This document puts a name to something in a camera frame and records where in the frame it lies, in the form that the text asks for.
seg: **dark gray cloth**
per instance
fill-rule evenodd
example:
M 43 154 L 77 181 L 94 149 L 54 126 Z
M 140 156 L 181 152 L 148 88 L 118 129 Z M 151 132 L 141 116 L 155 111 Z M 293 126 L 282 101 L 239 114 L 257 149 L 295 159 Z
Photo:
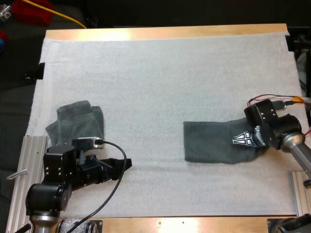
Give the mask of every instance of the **dark gray cloth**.
M 99 106 L 87 100 L 57 109 L 57 121 L 46 128 L 53 145 L 71 143 L 79 137 L 104 138 L 104 116 Z
M 256 159 L 263 149 L 234 145 L 232 138 L 251 130 L 246 118 L 227 122 L 184 122 L 185 160 L 236 164 Z

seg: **yellow wire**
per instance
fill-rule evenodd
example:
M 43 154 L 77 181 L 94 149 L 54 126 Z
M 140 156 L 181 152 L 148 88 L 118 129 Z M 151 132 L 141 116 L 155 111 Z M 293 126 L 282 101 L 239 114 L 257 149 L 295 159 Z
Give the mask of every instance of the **yellow wire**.
M 39 7 L 39 8 L 41 8 L 41 9 L 46 10 L 46 11 L 49 11 L 49 12 L 55 14 L 55 15 L 64 17 L 64 18 L 66 18 L 66 19 L 69 19 L 69 20 L 71 20 L 71 21 L 73 21 L 73 22 L 79 24 L 81 27 L 83 27 L 83 28 L 86 29 L 86 26 L 84 26 L 82 23 L 80 23 L 79 21 L 75 20 L 74 18 L 71 18 L 71 17 L 69 17 L 69 16 L 63 15 L 63 14 L 57 12 L 57 11 L 51 10 L 51 9 L 46 8 L 46 7 L 44 7 L 44 6 L 38 5 L 38 4 L 36 4 L 36 3 L 32 2 L 32 1 L 29 1 L 29 0 L 23 0 L 23 1 L 26 2 L 26 3 L 28 3 L 28 4 L 30 4 L 30 5 L 32 5 L 32 6 Z

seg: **wooden board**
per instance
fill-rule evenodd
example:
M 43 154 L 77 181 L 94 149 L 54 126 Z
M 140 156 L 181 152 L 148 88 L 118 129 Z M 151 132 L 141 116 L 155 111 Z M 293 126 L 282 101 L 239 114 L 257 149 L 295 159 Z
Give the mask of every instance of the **wooden board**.
M 248 24 L 162 28 L 49 30 L 46 38 L 75 41 L 126 41 L 220 35 L 248 35 L 287 31 L 286 24 Z M 233 217 L 135 217 L 101 218 L 104 233 L 267 233 L 268 218 Z
M 103 233 L 268 233 L 268 218 L 236 217 L 129 217 L 94 218 L 103 221 Z
M 76 41 L 124 41 L 179 37 L 286 32 L 286 24 L 245 24 L 165 28 L 48 30 L 46 38 Z

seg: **metal cylinder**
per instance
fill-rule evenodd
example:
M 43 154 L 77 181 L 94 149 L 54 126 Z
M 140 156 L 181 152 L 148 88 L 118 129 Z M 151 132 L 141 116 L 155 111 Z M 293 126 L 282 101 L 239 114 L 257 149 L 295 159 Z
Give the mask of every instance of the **metal cylinder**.
M 30 216 L 34 226 L 33 233 L 52 233 L 52 228 L 58 223 L 58 217 L 51 216 Z
M 55 233 L 66 233 L 68 232 L 75 224 L 77 224 L 80 219 L 66 219 L 58 223 Z M 95 221 L 85 221 L 79 225 L 75 230 L 75 233 L 97 233 L 97 224 Z
M 290 152 L 306 174 L 311 177 L 311 149 L 305 144 L 305 136 L 296 132 L 287 135 L 281 145 L 284 152 Z

